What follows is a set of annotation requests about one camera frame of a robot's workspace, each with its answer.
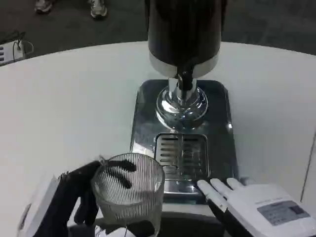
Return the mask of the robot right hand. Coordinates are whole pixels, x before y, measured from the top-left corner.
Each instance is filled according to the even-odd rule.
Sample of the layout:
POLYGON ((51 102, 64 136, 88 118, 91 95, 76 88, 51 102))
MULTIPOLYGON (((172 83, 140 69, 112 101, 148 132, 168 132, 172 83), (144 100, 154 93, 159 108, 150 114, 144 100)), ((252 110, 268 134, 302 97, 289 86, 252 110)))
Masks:
POLYGON ((235 178, 198 180, 198 189, 232 237, 314 237, 316 220, 283 188, 235 178))

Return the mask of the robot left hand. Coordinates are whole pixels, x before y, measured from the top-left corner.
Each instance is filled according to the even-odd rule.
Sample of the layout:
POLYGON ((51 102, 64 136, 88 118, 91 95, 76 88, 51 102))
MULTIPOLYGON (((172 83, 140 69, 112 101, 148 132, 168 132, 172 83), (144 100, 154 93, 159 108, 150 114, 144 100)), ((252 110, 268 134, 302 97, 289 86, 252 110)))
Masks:
POLYGON ((74 222, 81 225, 84 231, 91 231, 92 227, 100 225, 108 227, 111 231, 123 228, 125 235, 156 236, 158 230, 148 220, 126 224, 96 219, 98 206, 90 183, 97 169, 102 166, 108 168, 110 175, 124 188, 131 188, 131 181, 114 171, 115 167, 129 173, 136 171, 136 164, 128 159, 93 161, 70 173, 63 173, 59 178, 52 177, 49 182, 43 184, 33 201, 25 208, 17 236, 70 237, 72 232, 68 228, 68 221, 78 199, 80 206, 75 213, 74 222))

